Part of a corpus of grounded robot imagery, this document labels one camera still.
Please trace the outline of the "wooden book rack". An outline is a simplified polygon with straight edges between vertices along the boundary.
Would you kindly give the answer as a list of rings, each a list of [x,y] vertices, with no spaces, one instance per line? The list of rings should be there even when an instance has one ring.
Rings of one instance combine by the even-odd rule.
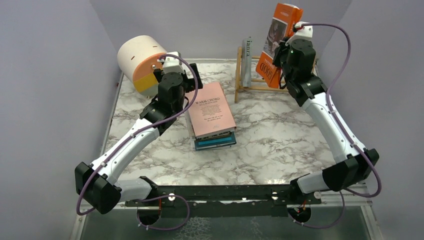
[[[241,66],[242,66],[242,47],[239,46],[237,49],[237,58],[236,58],[236,70],[235,70],[235,93],[234,93],[234,102],[239,102],[239,92],[242,91],[266,91],[266,92],[288,92],[287,89],[277,89],[271,88],[265,85],[253,85],[250,87],[242,86],[241,81]]]

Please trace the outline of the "grey ianra book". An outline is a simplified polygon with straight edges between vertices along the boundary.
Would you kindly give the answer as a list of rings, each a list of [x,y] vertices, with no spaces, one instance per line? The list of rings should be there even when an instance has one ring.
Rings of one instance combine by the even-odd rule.
[[[251,45],[253,39],[251,37],[244,38],[241,44],[241,85],[242,87],[250,87],[252,82],[252,56]]]

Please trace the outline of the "orange Good Morning book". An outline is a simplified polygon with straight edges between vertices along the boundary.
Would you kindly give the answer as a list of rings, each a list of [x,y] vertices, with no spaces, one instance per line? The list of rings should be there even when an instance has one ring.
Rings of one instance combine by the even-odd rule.
[[[275,7],[271,25],[256,66],[256,72],[264,79],[267,86],[280,87],[281,68],[273,65],[275,50],[285,37],[291,37],[293,25],[301,20],[303,9],[288,3],[278,3]]]

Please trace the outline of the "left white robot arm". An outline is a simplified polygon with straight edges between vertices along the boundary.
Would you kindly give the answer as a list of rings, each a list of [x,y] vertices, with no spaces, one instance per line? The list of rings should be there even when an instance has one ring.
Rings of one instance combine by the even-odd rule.
[[[78,194],[76,213],[79,216],[98,211],[104,215],[118,203],[140,200],[152,205],[157,200],[153,182],[139,177],[119,181],[120,175],[135,157],[159,138],[189,107],[194,104],[188,94],[198,96],[203,88],[196,63],[188,63],[192,77],[184,70],[169,67],[155,69],[158,92],[140,113],[131,129],[106,153],[87,164],[80,162],[74,169]]]

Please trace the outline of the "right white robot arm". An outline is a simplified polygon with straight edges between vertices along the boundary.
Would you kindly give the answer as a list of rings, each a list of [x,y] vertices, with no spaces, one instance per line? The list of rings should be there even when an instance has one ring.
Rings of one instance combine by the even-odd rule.
[[[289,199],[300,204],[310,193],[345,190],[364,181],[380,156],[354,137],[327,94],[323,81],[313,74],[316,51],[309,40],[282,41],[272,63],[282,69],[285,88],[312,118],[324,136],[335,164],[290,181]]]

